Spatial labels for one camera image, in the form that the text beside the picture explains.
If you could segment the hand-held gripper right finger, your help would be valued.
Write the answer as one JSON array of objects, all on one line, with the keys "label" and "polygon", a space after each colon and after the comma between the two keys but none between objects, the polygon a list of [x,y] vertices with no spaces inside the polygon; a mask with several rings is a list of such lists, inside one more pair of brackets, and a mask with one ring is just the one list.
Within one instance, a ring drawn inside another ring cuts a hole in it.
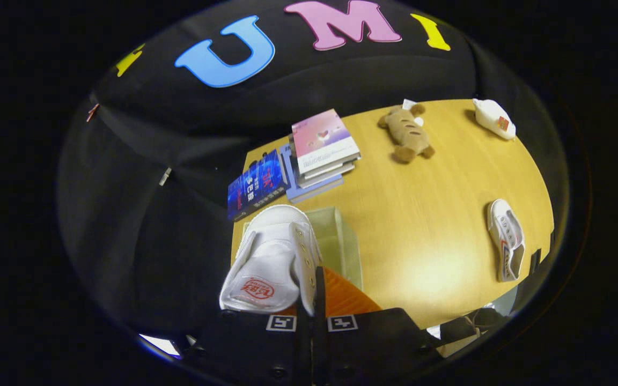
[{"label": "hand-held gripper right finger", "polygon": [[312,381],[316,385],[414,385],[443,364],[402,308],[328,316],[325,270],[316,271]]}]

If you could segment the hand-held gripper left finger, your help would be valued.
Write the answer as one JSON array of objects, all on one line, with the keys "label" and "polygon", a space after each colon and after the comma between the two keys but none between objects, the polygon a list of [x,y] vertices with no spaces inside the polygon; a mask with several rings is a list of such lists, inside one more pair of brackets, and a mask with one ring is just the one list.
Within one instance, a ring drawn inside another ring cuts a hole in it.
[{"label": "hand-held gripper left finger", "polygon": [[312,317],[222,310],[182,363],[211,385],[312,385]]}]

